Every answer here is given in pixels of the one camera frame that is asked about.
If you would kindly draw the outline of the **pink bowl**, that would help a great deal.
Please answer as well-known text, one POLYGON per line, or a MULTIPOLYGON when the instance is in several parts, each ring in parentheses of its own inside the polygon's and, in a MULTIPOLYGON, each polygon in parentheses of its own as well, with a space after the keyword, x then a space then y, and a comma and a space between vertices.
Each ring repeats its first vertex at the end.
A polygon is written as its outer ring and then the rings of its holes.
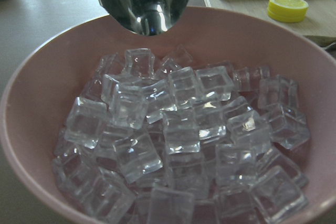
POLYGON ((309 204, 287 223, 309 223, 335 206, 335 59, 311 41, 270 22, 222 9, 188 7, 159 36, 139 36, 103 16, 46 42, 14 72, 1 100, 1 144, 22 183, 45 205, 75 223, 94 223, 55 184, 52 152, 75 97, 101 56, 149 47, 164 56, 183 44, 197 64, 230 60, 268 65, 299 83, 299 106, 311 139, 290 156, 309 179, 309 204))

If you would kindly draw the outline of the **clear ice cubes pile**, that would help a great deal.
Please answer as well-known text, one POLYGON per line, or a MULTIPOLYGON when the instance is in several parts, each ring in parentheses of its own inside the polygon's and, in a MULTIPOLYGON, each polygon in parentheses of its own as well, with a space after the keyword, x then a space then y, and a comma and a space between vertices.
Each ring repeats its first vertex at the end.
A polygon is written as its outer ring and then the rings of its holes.
POLYGON ((194 67, 178 46, 103 56, 54 149, 59 190, 104 223, 280 223, 308 180, 298 85, 268 66, 194 67))

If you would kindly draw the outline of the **half lemon slice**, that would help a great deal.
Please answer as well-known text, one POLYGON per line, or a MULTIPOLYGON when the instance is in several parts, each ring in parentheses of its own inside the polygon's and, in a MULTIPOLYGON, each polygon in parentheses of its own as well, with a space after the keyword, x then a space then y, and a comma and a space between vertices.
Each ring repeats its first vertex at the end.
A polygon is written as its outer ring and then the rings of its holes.
POLYGON ((267 14, 283 23, 298 23, 304 20, 309 4, 304 0, 269 0, 267 14))

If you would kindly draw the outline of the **wooden cutting board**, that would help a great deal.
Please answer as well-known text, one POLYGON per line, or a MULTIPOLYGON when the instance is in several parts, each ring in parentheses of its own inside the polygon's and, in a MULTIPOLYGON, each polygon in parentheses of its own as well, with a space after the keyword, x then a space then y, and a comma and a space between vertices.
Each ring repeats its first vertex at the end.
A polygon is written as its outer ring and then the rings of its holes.
POLYGON ((204 0, 207 7, 230 10, 291 29, 319 46, 335 42, 334 0, 204 0))

